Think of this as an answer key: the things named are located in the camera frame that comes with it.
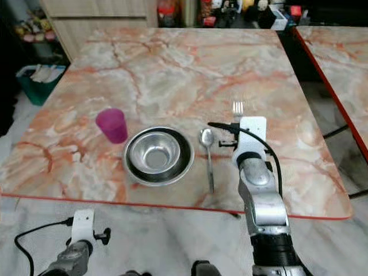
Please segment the silver metal fork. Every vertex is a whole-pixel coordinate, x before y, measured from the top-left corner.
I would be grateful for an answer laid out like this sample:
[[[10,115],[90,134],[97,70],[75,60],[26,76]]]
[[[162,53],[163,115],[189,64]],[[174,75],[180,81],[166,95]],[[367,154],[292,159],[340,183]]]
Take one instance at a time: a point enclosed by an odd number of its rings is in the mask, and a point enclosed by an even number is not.
[[[244,115],[244,102],[242,101],[234,101],[232,103],[232,116],[234,121],[241,121]]]

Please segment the silver metal spoon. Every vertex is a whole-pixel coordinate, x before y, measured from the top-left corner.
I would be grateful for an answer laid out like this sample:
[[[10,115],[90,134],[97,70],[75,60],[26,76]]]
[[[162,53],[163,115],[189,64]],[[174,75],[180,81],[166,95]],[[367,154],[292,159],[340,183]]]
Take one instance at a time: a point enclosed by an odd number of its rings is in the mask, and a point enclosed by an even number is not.
[[[207,157],[207,174],[208,174],[208,183],[209,190],[211,194],[215,192],[214,185],[214,176],[213,176],[213,166],[212,166],[212,155],[210,152],[210,148],[214,143],[214,134],[209,128],[204,128],[200,131],[200,144],[204,147],[206,157]]]

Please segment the stainless steel bowl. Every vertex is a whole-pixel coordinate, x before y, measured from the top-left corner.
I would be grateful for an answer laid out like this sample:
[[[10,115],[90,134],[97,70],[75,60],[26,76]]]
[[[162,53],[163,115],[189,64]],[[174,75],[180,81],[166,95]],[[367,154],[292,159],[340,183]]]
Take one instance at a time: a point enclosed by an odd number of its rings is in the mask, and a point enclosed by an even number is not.
[[[149,187],[180,181],[193,163],[194,147],[189,139],[167,126],[153,126],[135,134],[122,158],[129,179]]]

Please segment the purple plastic cup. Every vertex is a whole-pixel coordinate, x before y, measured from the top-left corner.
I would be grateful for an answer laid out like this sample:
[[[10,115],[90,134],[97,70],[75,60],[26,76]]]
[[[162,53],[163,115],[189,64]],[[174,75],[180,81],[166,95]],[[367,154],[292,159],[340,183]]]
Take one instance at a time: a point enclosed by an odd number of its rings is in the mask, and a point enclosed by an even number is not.
[[[97,114],[95,123],[100,131],[113,144],[123,144],[128,137],[124,112],[117,108],[108,108]]]

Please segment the black side table leg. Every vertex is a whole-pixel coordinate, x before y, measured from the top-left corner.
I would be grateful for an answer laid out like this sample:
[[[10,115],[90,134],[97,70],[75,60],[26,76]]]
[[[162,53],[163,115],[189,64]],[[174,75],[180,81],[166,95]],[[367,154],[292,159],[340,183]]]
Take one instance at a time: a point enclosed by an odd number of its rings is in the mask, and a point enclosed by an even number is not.
[[[342,132],[350,132],[355,139],[368,144],[368,121],[360,124],[345,124],[340,126],[338,129],[334,129],[334,131],[324,134],[323,138],[329,139],[330,137],[334,137]]]

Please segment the white and blue box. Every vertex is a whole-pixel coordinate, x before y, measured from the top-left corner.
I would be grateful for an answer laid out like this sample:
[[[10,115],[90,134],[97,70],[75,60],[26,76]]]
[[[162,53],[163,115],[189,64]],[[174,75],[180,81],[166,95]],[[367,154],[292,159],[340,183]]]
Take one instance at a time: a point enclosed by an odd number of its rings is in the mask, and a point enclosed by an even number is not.
[[[277,5],[269,5],[269,10],[274,16],[274,22],[271,24],[270,29],[277,31],[286,29],[289,20],[283,13],[281,13],[279,7]]]

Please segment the marble side table red edge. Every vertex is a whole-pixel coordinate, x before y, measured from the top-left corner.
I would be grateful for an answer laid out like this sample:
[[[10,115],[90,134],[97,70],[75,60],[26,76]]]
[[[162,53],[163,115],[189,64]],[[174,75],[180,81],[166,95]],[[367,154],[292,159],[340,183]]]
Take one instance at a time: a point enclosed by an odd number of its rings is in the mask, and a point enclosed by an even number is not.
[[[368,27],[297,26],[294,31],[368,162]]]

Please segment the red snack packet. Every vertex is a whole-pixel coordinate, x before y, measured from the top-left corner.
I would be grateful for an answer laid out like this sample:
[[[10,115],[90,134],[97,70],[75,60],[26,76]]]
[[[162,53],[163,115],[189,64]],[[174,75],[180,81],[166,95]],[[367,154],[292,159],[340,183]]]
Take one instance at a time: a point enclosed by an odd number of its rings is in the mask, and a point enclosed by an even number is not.
[[[182,27],[181,2],[182,0],[157,0],[156,13],[158,16],[158,27]]]

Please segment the green bin with papers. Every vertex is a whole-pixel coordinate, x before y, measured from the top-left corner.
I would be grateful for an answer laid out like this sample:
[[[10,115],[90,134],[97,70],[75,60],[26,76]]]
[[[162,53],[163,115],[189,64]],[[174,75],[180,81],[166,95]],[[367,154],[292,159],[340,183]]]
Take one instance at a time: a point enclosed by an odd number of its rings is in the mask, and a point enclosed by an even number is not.
[[[32,79],[32,75],[36,73],[38,70],[48,70],[53,68],[53,71],[50,77],[53,77],[53,80],[50,82],[37,82]],[[63,74],[66,71],[67,66],[64,65],[28,65],[24,66],[20,70],[17,71],[15,77],[18,83],[21,86],[25,95],[29,98],[32,105],[43,106],[45,100],[48,99],[48,96],[52,94],[53,89],[57,86],[58,82],[62,78]]]

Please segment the light wooden cabinet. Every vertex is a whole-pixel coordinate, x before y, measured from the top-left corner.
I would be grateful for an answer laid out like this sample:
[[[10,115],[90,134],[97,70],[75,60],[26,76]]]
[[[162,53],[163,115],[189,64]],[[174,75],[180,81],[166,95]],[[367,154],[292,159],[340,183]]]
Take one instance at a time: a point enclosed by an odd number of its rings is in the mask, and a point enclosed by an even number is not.
[[[72,61],[93,31],[108,27],[156,27],[156,0],[39,0]]]

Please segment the colourful toy fruit cluster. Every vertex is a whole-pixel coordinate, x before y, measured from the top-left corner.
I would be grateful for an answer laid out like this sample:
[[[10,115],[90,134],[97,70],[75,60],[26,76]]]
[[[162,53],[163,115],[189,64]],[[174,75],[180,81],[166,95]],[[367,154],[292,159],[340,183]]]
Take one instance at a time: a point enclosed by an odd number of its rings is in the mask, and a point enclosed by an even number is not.
[[[52,24],[47,19],[19,21],[14,29],[20,39],[29,44],[57,40]]]

